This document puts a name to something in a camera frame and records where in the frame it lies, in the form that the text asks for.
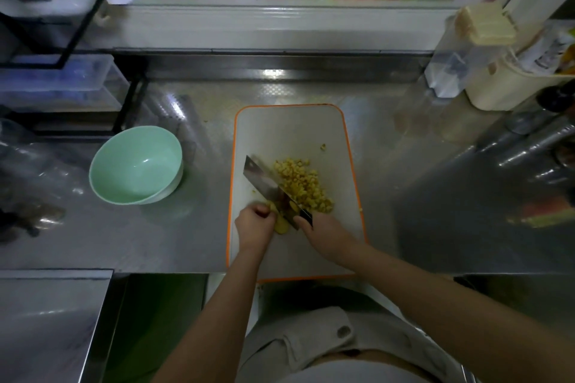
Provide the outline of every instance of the person's left arm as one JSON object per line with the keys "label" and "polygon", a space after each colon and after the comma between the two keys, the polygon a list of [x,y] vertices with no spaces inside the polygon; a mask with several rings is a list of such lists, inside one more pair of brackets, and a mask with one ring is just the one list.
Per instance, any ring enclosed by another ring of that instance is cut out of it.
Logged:
{"label": "person's left arm", "polygon": [[240,250],[212,298],[152,383],[233,383],[246,336],[259,265],[274,232],[276,214],[261,204],[236,219]]}

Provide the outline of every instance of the beige lid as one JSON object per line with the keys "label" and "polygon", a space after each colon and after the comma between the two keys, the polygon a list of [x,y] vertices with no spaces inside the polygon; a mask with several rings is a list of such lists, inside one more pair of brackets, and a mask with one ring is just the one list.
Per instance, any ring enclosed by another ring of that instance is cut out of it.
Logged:
{"label": "beige lid", "polygon": [[461,8],[456,16],[456,31],[475,45],[512,45],[517,31],[497,2],[482,2]]}

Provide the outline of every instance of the person's right hand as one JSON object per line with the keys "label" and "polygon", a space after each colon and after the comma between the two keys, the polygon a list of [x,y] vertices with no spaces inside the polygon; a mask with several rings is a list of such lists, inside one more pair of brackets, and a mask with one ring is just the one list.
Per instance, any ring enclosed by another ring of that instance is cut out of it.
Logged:
{"label": "person's right hand", "polygon": [[326,213],[313,212],[313,227],[300,216],[293,220],[304,231],[312,247],[338,265],[345,265],[349,248],[359,243],[339,221]]}

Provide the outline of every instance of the knife handle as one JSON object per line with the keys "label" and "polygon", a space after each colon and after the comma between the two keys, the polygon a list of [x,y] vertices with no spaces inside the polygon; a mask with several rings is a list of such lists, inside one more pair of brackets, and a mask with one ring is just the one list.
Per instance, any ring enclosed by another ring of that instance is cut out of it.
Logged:
{"label": "knife handle", "polygon": [[302,209],[299,212],[299,216],[302,217],[304,220],[306,220],[309,223],[309,225],[313,227],[312,214],[311,213],[309,213],[305,209]]}

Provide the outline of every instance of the hand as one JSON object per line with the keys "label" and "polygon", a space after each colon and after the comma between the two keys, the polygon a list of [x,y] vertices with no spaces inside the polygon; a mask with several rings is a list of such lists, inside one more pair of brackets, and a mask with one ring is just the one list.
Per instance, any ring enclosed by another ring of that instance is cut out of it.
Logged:
{"label": "hand", "polygon": [[358,244],[357,239],[331,215],[313,212],[313,227],[300,216],[293,220],[304,231],[312,247],[327,260],[344,265],[348,249]]}
{"label": "hand", "polygon": [[252,204],[241,210],[235,223],[240,237],[240,253],[251,251],[263,257],[274,234],[276,214],[264,204]]}

